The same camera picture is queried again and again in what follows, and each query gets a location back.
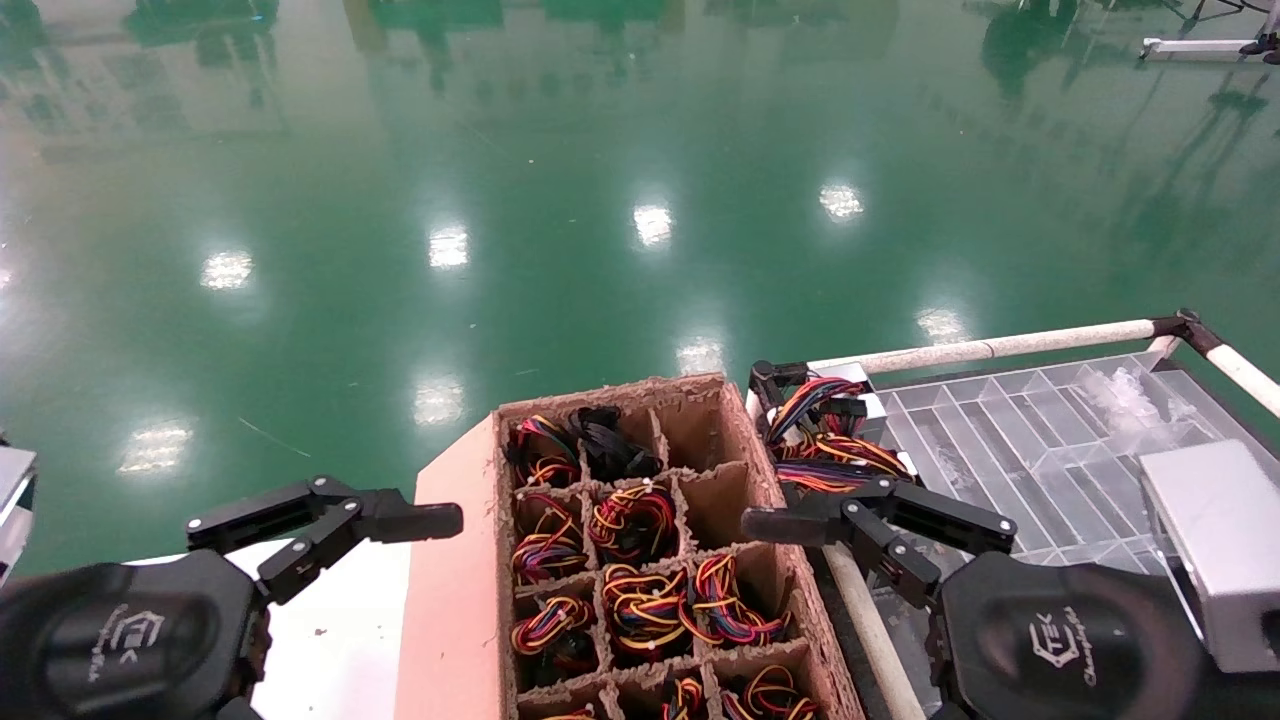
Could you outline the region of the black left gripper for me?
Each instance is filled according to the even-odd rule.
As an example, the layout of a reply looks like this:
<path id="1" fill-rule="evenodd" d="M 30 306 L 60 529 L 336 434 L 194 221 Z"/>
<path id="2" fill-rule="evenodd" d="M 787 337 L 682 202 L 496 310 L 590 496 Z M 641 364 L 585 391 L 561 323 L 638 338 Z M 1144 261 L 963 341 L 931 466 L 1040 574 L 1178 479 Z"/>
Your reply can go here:
<path id="1" fill-rule="evenodd" d="M 5 719 L 255 719 L 269 603 L 288 603 L 364 542 L 448 539 L 457 503 L 314 477 L 188 521 L 170 562 L 100 562 L 3 587 Z M 218 553 L 291 537 L 256 582 Z"/>

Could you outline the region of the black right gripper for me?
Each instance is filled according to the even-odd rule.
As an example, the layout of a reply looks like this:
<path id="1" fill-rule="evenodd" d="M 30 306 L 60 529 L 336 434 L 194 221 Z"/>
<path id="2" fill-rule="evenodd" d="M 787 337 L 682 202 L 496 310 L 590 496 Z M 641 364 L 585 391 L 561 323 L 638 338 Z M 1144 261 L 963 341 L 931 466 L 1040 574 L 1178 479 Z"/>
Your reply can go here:
<path id="1" fill-rule="evenodd" d="M 982 555 L 941 570 L 899 533 Z M 905 480 L 749 507 L 742 533 L 846 548 L 915 609 L 933 607 L 928 652 L 941 698 L 973 719 L 1179 719 L 1210 657 L 1162 577 L 1011 553 L 1016 523 Z"/>

